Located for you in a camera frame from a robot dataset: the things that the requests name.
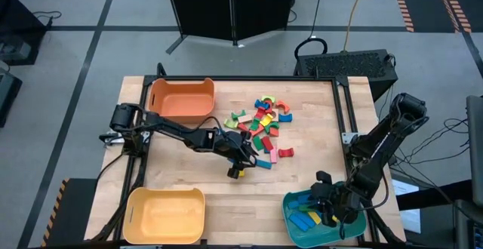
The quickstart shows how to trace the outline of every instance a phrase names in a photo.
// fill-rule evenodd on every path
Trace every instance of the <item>yellow cable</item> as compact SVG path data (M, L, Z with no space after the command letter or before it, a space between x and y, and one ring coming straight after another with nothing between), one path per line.
M346 41L344 42L343 51L346 50L347 41L349 40L350 23L352 22L352 16L354 15L354 11L355 11L355 7L357 6L357 2L359 2L359 0L355 0L354 6L352 7L352 11L350 12L349 25L347 26Z

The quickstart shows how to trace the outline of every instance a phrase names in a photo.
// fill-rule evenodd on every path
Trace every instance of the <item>teal bin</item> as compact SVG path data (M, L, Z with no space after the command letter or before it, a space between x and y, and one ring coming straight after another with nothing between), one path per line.
M290 203L291 201L296 201L298 196L306 194L310 194L310 190L302 192L289 192L285 195L284 200L281 204L281 209L284 214L285 225L287 226L287 231L290 239L295 243L296 246L301 248L310 248L339 241L340 223L337 223L337 227L334 228L324 226L322 223L319 223L315 227L312 227L311 229L304 232L288 219L293 212L298 212L298 209L296 208L290 209L288 207L288 203ZM346 233L346 238L356 237L364 233L365 227L365 215L363 211L360 211L354 223L345 224L344 231Z

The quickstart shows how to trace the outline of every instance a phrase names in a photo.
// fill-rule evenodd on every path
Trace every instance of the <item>wooden tabletop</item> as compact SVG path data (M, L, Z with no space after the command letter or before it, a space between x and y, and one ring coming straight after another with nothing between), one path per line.
M141 76L125 77L118 101L139 103L142 82ZM349 83L359 132L367 133L377 124L368 80L349 78ZM342 89L339 93L346 129L350 131ZM283 196L308 189L315 182L316 171L328 172L334 182L346 179L330 82L216 81L212 115L221 122L231 112L242 109L254 115L254 101L264 94L285 101L294 117L291 123L280 124L280 136L272 137L271 141L281 149L293 147L295 156L280 158L272 170L248 168L244 177L234 180L226 176L230 163L225 158L195 153L178 140L153 135L145 186L203 191L206 213L202 238L208 244L293 245L281 212ZM214 122L205 125L213 126ZM109 147L103 167L120 151L120 146ZM259 158L269 161L269 154L261 153ZM118 207L126 165L127 157L116 162L100 179L85 238L95 236ZM388 167L385 172L390 196L377 211L392 231L405 240ZM381 202L384 195L385 188L381 185L373 203ZM365 238L371 240L368 229ZM357 244L357 241L349 238L339 244Z

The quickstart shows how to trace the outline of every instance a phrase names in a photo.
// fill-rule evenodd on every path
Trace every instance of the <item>orange plastic bin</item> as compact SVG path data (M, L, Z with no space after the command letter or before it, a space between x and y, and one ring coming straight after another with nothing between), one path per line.
M202 83L167 82L158 79L152 83L148 110L181 123L199 123L214 108L214 83L206 78Z
M199 189L135 189L128 199L123 235L131 244L192 244L205 227Z

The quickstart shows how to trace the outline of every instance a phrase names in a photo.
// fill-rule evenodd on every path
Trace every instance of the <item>yellow bin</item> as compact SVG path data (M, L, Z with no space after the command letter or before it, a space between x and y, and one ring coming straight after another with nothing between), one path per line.
M123 235L131 244L192 244L205 227L199 189L135 189L128 199Z

